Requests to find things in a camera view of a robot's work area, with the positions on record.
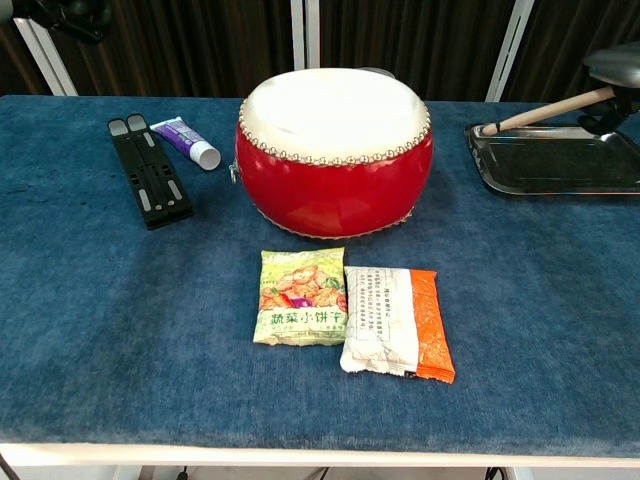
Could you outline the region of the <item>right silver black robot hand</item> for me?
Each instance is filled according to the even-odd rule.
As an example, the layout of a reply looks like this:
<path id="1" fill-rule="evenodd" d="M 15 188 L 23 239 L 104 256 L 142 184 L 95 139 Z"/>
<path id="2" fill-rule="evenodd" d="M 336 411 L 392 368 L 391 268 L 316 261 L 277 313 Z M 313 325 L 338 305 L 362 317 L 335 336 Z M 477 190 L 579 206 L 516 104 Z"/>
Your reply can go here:
<path id="1" fill-rule="evenodd" d="M 594 51 L 583 65 L 591 83 L 610 87 L 614 96 L 583 107 L 579 124 L 592 134 L 611 133 L 639 112 L 639 42 Z"/>

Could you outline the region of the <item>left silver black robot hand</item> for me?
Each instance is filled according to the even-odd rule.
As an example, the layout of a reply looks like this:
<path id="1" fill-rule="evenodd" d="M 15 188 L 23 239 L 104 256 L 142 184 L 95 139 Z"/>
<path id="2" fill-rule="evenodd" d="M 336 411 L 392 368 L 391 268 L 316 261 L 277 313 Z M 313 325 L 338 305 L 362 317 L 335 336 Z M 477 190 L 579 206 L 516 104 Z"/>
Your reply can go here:
<path id="1" fill-rule="evenodd" d="M 36 1 L 31 18 L 41 27 L 98 44 L 113 24 L 111 1 Z"/>

